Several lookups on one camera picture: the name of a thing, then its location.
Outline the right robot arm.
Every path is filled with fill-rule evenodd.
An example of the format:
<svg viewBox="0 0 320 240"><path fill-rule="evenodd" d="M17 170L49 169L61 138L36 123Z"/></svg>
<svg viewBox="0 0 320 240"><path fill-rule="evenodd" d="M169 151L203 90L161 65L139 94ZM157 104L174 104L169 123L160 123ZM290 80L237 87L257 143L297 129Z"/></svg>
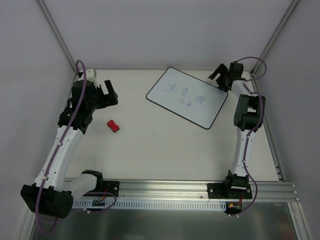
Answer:
<svg viewBox="0 0 320 240"><path fill-rule="evenodd" d="M263 124L266 98L249 89L242 77L244 66L238 62L229 67L221 63L208 77L216 78L218 89L237 97L233 124L236 127L236 147L231 169L221 183L207 184L209 199L252 199L249 173L250 154L256 132Z"/></svg>

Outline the white whiteboard black frame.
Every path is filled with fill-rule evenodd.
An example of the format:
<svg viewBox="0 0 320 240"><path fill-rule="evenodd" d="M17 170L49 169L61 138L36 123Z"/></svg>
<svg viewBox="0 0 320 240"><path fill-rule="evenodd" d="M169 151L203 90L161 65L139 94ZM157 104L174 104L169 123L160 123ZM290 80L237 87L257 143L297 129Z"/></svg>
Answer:
<svg viewBox="0 0 320 240"><path fill-rule="evenodd" d="M212 127L227 97L227 92L173 67L146 94L150 102L206 130Z"/></svg>

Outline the red whiteboard eraser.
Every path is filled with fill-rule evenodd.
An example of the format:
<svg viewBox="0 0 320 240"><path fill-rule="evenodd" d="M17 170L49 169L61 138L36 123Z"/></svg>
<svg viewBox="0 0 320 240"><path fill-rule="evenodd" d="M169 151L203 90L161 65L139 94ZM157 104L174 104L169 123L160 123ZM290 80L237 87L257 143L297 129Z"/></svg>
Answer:
<svg viewBox="0 0 320 240"><path fill-rule="evenodd" d="M109 120L106 125L112 130L113 133L116 133L120 130L120 127L113 120Z"/></svg>

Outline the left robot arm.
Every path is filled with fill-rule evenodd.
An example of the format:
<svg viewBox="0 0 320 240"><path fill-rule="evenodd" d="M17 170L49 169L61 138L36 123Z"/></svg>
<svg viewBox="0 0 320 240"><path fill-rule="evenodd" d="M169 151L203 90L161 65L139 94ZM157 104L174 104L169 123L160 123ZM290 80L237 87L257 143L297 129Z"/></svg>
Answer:
<svg viewBox="0 0 320 240"><path fill-rule="evenodd" d="M71 88L71 97L59 116L58 128L47 160L31 185L23 185L20 195L37 216L59 219L71 212L73 202L83 195L100 195L106 188L103 174L84 170L65 183L65 177L78 144L84 137L96 110L118 104L118 95L110 80L104 82L108 93L90 81L78 80Z"/></svg>

